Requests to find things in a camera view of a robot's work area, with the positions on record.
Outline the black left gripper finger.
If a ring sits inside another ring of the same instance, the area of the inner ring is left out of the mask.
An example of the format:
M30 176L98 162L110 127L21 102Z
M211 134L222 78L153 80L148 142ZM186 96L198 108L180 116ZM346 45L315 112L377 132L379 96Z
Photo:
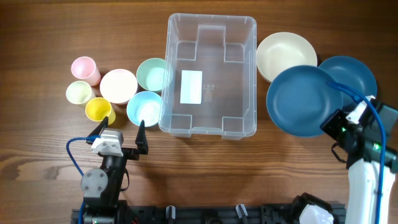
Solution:
M148 155L149 146L148 146L147 138L146 138L145 121L144 120L142 120L140 123L135 143L137 146L137 150L139 151L139 154Z
M100 124L87 136L86 143L93 144L96 138L98 138L104 128L108 127L109 118L106 116Z

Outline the yellow plastic cup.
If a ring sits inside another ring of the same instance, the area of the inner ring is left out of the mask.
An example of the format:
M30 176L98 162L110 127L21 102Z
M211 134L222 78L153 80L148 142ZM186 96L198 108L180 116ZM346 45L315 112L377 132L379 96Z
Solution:
M116 119L116 113L111 103L102 97L91 99L85 107L86 116L95 122L101 122L105 117L108 118L108 124L111 125Z

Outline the dark blue large bowl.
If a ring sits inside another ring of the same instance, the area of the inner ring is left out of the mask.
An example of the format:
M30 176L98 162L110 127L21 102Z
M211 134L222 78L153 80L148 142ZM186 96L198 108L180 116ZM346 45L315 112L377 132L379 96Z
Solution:
M310 65L284 70L267 91L266 106L271 120L293 136L322 135L321 124L343 106L341 93L328 84L333 80L324 70Z
M377 82L372 71L361 61L349 56L334 56L323 61L320 69L336 82L360 91L364 96L377 96Z

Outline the cream large plastic bowl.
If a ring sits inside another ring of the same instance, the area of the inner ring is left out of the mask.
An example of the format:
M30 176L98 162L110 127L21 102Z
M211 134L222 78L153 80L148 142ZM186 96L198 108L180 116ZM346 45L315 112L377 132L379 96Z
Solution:
M257 69L269 83L284 70L298 65L318 65L312 44L291 32L277 32L266 37L256 52Z

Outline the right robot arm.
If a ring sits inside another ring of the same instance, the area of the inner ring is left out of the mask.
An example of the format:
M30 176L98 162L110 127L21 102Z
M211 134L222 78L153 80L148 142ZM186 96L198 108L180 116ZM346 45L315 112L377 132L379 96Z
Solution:
M387 223L397 174L397 151L386 145L397 110L373 96L346 113L337 110L321 129L348 155L349 200L345 223Z

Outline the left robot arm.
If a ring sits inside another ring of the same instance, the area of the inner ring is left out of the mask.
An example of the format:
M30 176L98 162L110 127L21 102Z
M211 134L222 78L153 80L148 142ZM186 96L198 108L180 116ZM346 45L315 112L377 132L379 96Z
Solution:
M108 127L105 117L87 136L86 143L93 152L103 158L100 168L91 169L81 178L83 204L78 214L78 223L130 223L132 212L119 194L123 177L128 176L128 160L138 161L141 154L148 154L145 121L141 121L137 132L135 148L123 147L123 134Z

